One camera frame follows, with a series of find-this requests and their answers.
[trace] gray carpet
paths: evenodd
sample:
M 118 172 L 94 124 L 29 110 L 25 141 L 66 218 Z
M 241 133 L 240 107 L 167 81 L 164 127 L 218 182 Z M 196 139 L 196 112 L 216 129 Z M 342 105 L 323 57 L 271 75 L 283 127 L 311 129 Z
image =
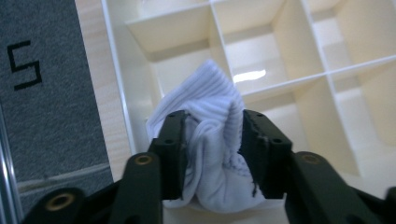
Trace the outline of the gray carpet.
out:
M 112 182 L 73 0 L 0 0 L 0 103 L 24 212 L 49 189 Z M 60 176 L 52 186 L 48 180 Z M 43 188 L 37 183 L 43 182 Z M 35 183 L 29 194 L 29 183 Z

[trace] storage shelf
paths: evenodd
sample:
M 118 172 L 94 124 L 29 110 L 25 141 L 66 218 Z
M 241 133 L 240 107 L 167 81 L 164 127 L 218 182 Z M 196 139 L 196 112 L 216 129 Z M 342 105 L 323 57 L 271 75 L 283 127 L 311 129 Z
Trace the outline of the storage shelf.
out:
M 103 2 L 133 153 L 158 102 L 212 59 L 295 151 L 375 196 L 396 186 L 396 162 L 381 164 L 396 159 L 395 1 Z

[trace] shelf compartment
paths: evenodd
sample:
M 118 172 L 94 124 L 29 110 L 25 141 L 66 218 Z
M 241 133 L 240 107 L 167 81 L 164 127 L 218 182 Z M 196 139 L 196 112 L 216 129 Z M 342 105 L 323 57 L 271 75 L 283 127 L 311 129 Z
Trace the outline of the shelf compartment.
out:
M 396 61 L 332 74 L 350 145 L 360 161 L 396 151 Z
M 214 8 L 242 93 L 323 72 L 300 1 L 230 0 L 214 3 Z M 237 81 L 251 74 L 259 78 Z
M 276 90 L 245 95 L 244 100 L 248 109 L 262 112 L 292 141 L 293 151 L 313 151 L 337 170 L 360 173 L 327 76 L 292 81 Z
M 307 1 L 329 70 L 396 54 L 391 0 Z
M 209 0 L 119 0 L 118 12 L 127 16 L 127 21 L 140 21 L 185 10 L 208 3 Z
M 150 64 L 159 99 L 207 59 L 216 61 L 230 75 L 210 6 L 127 25 L 134 37 L 131 41 L 136 41 Z

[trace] black number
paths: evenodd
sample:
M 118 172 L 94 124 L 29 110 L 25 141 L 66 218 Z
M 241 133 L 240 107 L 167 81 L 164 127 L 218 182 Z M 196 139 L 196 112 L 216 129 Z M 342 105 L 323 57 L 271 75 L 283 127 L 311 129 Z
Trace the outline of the black number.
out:
M 30 46 L 30 40 L 23 41 L 21 43 L 10 45 L 10 46 L 7 47 L 9 64 L 11 65 L 12 73 L 16 73 L 16 72 L 19 72 L 19 71 L 24 70 L 24 69 L 29 69 L 30 67 L 34 67 L 35 68 L 35 79 L 32 80 L 32 81 L 24 82 L 22 84 L 14 86 L 14 91 L 19 91 L 19 90 L 34 86 L 35 84 L 38 84 L 38 83 L 42 82 L 41 74 L 40 74 L 40 62 L 39 61 L 35 61 L 35 62 L 32 62 L 32 63 L 26 63 L 26 64 L 22 64 L 22 65 L 18 65 L 18 66 L 15 64 L 15 58 L 14 58 L 13 50 L 14 49 L 20 49 L 20 48 L 26 47 L 26 46 Z

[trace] white fabric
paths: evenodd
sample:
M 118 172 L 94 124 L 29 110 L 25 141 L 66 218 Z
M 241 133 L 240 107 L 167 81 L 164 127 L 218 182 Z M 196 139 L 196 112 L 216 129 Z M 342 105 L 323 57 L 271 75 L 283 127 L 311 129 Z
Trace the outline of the white fabric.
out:
M 149 139 L 158 137 L 166 115 L 186 110 L 188 167 L 183 200 L 166 201 L 181 207 L 196 196 L 205 209 L 238 212 L 265 199 L 255 189 L 242 156 L 242 97 L 213 61 L 206 61 L 178 88 L 168 93 L 147 122 Z

